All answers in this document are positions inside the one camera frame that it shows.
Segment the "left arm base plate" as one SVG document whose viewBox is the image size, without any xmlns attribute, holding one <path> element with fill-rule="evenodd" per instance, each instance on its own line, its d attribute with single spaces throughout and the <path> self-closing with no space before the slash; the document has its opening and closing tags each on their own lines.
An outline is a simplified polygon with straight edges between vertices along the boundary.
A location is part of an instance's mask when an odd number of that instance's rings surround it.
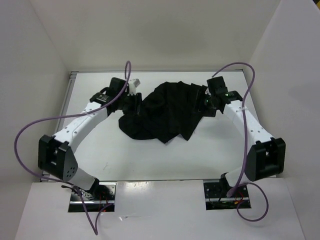
<svg viewBox="0 0 320 240">
<path fill-rule="evenodd" d="M 114 212 L 117 183 L 101 182 L 100 185 L 102 192 L 96 196 L 85 193 L 82 189 L 80 190 L 87 211 L 93 213 L 98 213 L 100 210 L 102 210 L 102 212 Z M 81 202 L 81 198 L 78 196 L 75 190 L 72 190 L 70 194 L 68 212 L 85 212 Z"/>
</svg>

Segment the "black skirt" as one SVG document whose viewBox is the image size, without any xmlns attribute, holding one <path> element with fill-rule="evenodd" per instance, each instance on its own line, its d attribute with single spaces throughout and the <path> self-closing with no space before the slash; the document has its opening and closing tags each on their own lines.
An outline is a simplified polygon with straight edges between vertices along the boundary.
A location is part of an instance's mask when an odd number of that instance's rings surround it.
<svg viewBox="0 0 320 240">
<path fill-rule="evenodd" d="M 138 114 L 125 114 L 118 126 L 134 140 L 157 139 L 166 144 L 178 135 L 188 141 L 203 114 L 195 110 L 197 94 L 207 87 L 164 82 L 145 97 Z"/>
</svg>

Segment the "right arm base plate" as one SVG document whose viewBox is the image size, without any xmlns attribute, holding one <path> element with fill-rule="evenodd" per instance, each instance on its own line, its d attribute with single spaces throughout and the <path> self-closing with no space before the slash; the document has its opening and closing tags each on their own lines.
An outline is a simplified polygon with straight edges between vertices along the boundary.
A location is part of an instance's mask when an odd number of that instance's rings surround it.
<svg viewBox="0 0 320 240">
<path fill-rule="evenodd" d="M 205 207 L 207 211 L 250 209 L 251 203 L 246 186 L 239 187 L 234 195 L 227 197 L 227 190 L 223 191 L 218 180 L 203 181 Z"/>
</svg>

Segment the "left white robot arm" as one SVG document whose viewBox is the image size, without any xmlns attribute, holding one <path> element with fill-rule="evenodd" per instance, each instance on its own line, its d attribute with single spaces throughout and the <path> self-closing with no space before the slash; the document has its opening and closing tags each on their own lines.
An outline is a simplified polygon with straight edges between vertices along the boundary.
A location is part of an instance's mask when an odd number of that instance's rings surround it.
<svg viewBox="0 0 320 240">
<path fill-rule="evenodd" d="M 76 186 L 88 200 L 107 193 L 100 181 L 81 169 L 75 152 L 87 135 L 110 114 L 138 114 L 142 95 L 139 79 L 113 77 L 108 87 L 95 93 L 80 116 L 53 136 L 43 135 L 38 143 L 38 167 L 60 181 Z"/>
</svg>

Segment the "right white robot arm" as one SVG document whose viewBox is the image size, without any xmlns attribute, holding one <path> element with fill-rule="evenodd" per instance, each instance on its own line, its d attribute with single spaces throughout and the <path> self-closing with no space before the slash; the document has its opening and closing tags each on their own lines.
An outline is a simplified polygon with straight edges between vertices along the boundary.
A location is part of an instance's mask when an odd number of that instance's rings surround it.
<svg viewBox="0 0 320 240">
<path fill-rule="evenodd" d="M 219 191 L 229 197 L 237 187 L 281 174 L 285 166 L 286 143 L 267 132 L 245 105 L 236 91 L 229 91 L 224 78 L 207 80 L 207 89 L 198 90 L 194 110 L 204 117 L 225 115 L 244 138 L 244 159 L 241 167 L 220 177 Z"/>
</svg>

